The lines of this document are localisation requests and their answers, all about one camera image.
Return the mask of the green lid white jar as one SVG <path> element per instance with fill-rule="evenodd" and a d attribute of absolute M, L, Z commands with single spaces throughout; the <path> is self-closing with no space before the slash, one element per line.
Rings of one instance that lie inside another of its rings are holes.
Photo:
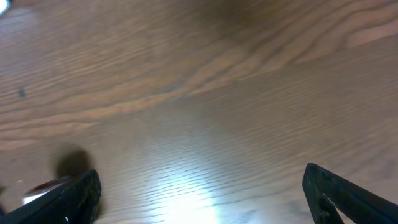
<path fill-rule="evenodd" d="M 69 176 L 62 177 L 60 179 L 54 179 L 48 181 L 46 183 L 40 184 L 33 189 L 28 190 L 22 198 L 22 204 L 26 205 L 31 203 L 32 201 L 38 199 L 39 197 L 47 194 L 48 192 L 52 191 L 53 189 L 71 181 L 72 178 Z"/>

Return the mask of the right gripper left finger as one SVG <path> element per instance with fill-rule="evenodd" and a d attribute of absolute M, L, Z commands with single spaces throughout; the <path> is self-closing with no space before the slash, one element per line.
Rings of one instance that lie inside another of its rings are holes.
<path fill-rule="evenodd" d="M 92 224 L 97 219 L 101 182 L 91 169 L 1 217 L 3 224 Z"/>

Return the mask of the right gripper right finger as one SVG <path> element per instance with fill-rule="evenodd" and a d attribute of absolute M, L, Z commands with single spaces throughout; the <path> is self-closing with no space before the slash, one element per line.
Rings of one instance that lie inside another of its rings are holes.
<path fill-rule="evenodd" d="M 397 223 L 397 205 L 314 164 L 305 168 L 302 187 L 314 223 Z"/>

